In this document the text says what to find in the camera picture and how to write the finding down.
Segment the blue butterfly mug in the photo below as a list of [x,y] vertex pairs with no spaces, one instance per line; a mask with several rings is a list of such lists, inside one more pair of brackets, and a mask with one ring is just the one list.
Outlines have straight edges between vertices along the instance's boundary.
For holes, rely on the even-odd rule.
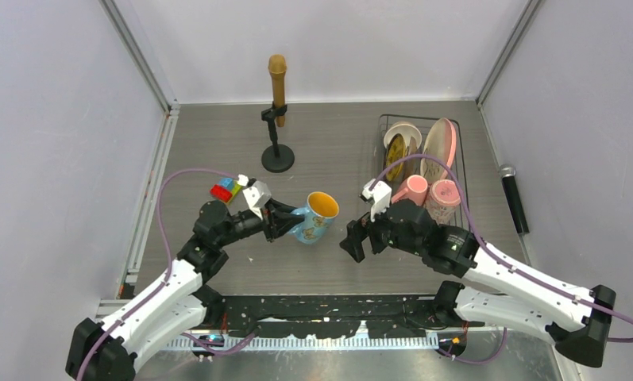
[[339,215],[337,201],[322,191],[311,192],[304,207],[291,212],[303,217],[303,221],[289,230],[289,234],[303,244],[315,244],[326,233],[334,219]]

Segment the plain pink mug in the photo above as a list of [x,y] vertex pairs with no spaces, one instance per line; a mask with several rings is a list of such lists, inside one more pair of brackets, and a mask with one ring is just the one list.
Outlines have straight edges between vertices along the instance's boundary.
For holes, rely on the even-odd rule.
[[400,185],[398,191],[392,196],[391,203],[408,199],[417,206],[423,206],[429,190],[427,180],[421,175],[410,175]]

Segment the pink patterned mug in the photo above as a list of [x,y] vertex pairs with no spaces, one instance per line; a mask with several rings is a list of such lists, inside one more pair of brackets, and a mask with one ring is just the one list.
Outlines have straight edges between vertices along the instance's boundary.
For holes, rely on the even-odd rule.
[[430,186],[425,208],[441,225],[449,224],[461,204],[457,185],[449,179],[441,179]]

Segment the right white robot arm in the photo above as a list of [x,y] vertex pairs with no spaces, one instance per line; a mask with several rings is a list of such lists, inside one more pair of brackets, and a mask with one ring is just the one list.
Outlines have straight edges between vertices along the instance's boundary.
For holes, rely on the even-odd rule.
[[480,244],[466,229],[436,223],[408,200],[375,217],[364,214],[346,226],[340,246],[356,262],[365,258],[363,241],[378,254],[387,247],[416,255],[432,270],[456,277],[434,296],[433,315],[442,325],[466,322],[511,328],[552,344],[575,363],[599,368],[612,323],[616,293],[598,285],[578,287],[544,275]]

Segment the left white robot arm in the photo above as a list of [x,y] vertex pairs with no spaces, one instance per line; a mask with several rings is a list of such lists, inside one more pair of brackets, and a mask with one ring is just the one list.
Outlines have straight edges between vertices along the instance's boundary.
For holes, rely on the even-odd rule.
[[207,283],[229,259],[224,247],[258,233],[272,242],[302,223],[304,214],[274,199],[257,213],[231,214],[223,202],[205,203],[192,237],[160,278],[101,321],[87,318],[75,327],[66,373],[76,380],[132,380],[174,337],[198,325],[216,327],[226,302]]

